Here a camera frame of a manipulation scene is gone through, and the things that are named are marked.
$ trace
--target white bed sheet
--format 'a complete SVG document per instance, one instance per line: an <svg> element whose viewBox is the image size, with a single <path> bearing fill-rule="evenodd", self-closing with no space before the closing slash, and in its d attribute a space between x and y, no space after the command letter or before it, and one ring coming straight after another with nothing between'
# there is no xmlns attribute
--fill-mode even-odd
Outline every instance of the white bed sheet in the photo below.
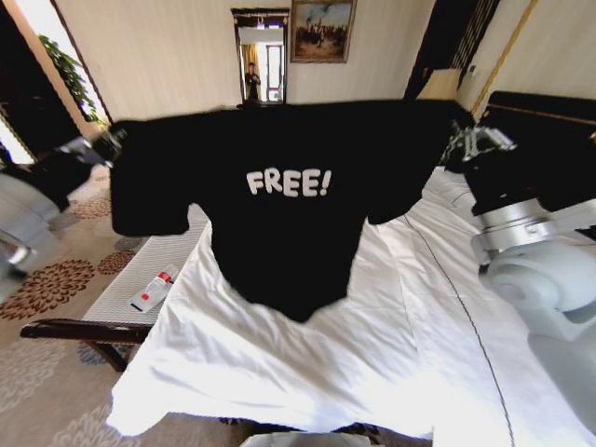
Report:
<svg viewBox="0 0 596 447"><path fill-rule="evenodd" d="M432 432L439 447L596 445L515 311L479 283L476 231L425 191L406 217L365 224L349 297L300 325L230 288L208 227L108 424L136 435L179 412L309 431L364 422Z"/></svg>
<svg viewBox="0 0 596 447"><path fill-rule="evenodd" d="M416 345L436 373L433 445L596 445L532 354L515 310L480 284L469 243L477 230L448 207L427 191L380 228Z"/></svg>
<svg viewBox="0 0 596 447"><path fill-rule="evenodd" d="M240 298L210 234L208 225L115 385L109 425L137 435L166 413L189 413L315 432L354 422L431 432L426 374L378 228L364 227L348 298L304 325Z"/></svg>

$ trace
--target red and white bottle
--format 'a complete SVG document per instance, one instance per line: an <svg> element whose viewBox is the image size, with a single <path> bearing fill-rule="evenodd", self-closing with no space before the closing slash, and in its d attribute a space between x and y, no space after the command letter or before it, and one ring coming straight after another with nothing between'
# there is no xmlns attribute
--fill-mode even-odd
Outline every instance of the red and white bottle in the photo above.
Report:
<svg viewBox="0 0 596 447"><path fill-rule="evenodd" d="M143 313L148 312L168 296L177 275L178 269L174 265L167 265L143 291L132 297L130 305Z"/></svg>

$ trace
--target floor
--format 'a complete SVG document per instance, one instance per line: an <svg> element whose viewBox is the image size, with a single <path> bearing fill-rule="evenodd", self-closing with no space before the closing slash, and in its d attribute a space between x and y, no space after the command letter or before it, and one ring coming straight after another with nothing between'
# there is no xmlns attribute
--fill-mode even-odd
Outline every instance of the floor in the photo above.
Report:
<svg viewBox="0 0 596 447"><path fill-rule="evenodd" d="M106 169L97 167L71 202L51 226L61 248L0 305L0 447L238 447L250 422L182 414L123 438L104 424L119 373L82 343L19 338L35 319L81 318L145 241L112 230ZM430 445L360 424L345 431L373 445Z"/></svg>

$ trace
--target t-shirt sleeve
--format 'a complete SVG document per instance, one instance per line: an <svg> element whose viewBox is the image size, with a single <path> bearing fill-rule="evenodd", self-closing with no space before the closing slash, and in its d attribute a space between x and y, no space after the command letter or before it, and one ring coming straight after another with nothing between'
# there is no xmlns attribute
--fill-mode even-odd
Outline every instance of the t-shirt sleeve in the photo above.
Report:
<svg viewBox="0 0 596 447"><path fill-rule="evenodd" d="M181 235L188 230L180 147L160 121L121 121L122 154L111 171L112 224L123 236Z"/></svg>
<svg viewBox="0 0 596 447"><path fill-rule="evenodd" d="M449 142L452 121L469 115L456 102L414 101L396 116L395 134L371 169L368 220L384 224L422 197Z"/></svg>

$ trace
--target mirror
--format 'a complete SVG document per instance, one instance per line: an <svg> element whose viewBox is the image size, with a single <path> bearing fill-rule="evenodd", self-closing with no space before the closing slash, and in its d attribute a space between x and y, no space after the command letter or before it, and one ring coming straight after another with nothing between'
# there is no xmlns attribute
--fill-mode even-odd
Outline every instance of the mirror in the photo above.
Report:
<svg viewBox="0 0 596 447"><path fill-rule="evenodd" d="M244 105L286 102L288 8L232 9Z"/></svg>

